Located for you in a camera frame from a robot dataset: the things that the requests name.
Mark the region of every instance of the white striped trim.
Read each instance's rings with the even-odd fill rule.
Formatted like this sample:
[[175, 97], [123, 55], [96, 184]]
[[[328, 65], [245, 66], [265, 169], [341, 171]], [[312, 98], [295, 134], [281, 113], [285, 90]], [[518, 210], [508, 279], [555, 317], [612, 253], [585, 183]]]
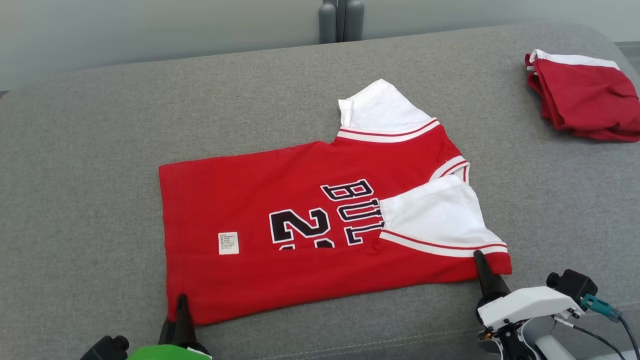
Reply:
[[418, 242], [417, 240], [409, 240], [406, 236], [400, 237], [398, 235], [399, 234], [392, 234], [386, 230], [382, 230], [380, 238], [413, 250], [434, 255], [449, 256], [450, 258], [472, 258], [476, 250], [481, 250], [483, 254], [491, 254], [492, 252], [508, 253], [505, 243], [478, 243], [475, 247], [455, 247], [436, 243]]
[[336, 137], [347, 138], [352, 140], [360, 140], [365, 142], [403, 142], [416, 138], [430, 130], [438, 127], [440, 122], [436, 118], [432, 118], [427, 124], [421, 125], [417, 129], [411, 131], [403, 131], [401, 133], [389, 133], [373, 130], [356, 130], [348, 127], [341, 127]]
[[620, 70], [618, 64], [615, 61], [603, 60], [590, 58], [589, 56], [583, 55], [556, 55], [545, 53], [540, 49], [535, 49], [531, 51], [531, 55], [529, 56], [529, 62], [534, 63], [537, 59], [545, 59], [552, 61], [554, 63], [567, 64], [567, 65], [587, 65], [587, 66], [602, 66], [602, 67], [612, 67], [614, 69]]
[[467, 167], [469, 165], [470, 164], [467, 160], [465, 160], [462, 156], [458, 155], [455, 158], [452, 158], [451, 160], [442, 164], [441, 167], [437, 168], [433, 172], [433, 175], [431, 175], [431, 178], [429, 179], [429, 181], [433, 181], [445, 175], [453, 174], [456, 170], [461, 169], [463, 167]]

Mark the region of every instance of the red jersey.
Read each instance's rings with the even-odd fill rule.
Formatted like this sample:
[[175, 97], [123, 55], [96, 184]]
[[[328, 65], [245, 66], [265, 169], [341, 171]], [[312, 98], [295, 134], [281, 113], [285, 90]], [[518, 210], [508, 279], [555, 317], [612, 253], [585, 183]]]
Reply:
[[437, 119], [384, 80], [340, 107], [332, 143], [160, 167], [171, 320], [472, 279], [476, 249], [510, 273]]

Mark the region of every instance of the gray fabric surface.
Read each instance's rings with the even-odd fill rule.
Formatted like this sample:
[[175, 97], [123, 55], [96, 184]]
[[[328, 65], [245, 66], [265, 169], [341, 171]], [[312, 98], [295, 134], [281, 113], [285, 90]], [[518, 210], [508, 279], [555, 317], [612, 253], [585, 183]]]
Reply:
[[[157, 167], [331, 141], [337, 99], [378, 78], [436, 116], [472, 163], [513, 288], [565, 268], [640, 334], [640, 147], [556, 133], [524, 54], [614, 60], [574, 25], [504, 26], [74, 72], [0, 102], [0, 358], [77, 359], [105, 334], [155, 343], [166, 313]], [[474, 282], [291, 307], [198, 330], [215, 359], [484, 359]], [[629, 349], [619, 324], [580, 326]], [[574, 356], [610, 352], [570, 329]]]

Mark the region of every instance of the folded clothing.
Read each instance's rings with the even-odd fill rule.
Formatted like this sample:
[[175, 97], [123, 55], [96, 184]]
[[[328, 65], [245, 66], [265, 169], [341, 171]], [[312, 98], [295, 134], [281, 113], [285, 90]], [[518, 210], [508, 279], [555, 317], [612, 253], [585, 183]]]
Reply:
[[582, 55], [525, 57], [527, 82], [542, 99], [542, 117], [559, 130], [596, 140], [640, 140], [640, 102], [614, 61]]

